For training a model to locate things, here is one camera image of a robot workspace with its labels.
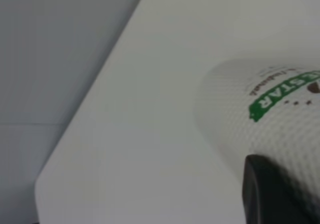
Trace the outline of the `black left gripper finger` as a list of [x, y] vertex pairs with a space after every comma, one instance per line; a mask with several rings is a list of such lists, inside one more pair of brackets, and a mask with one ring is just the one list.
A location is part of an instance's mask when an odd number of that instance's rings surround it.
[[246, 223], [319, 223], [266, 157], [248, 155], [244, 162], [242, 202]]

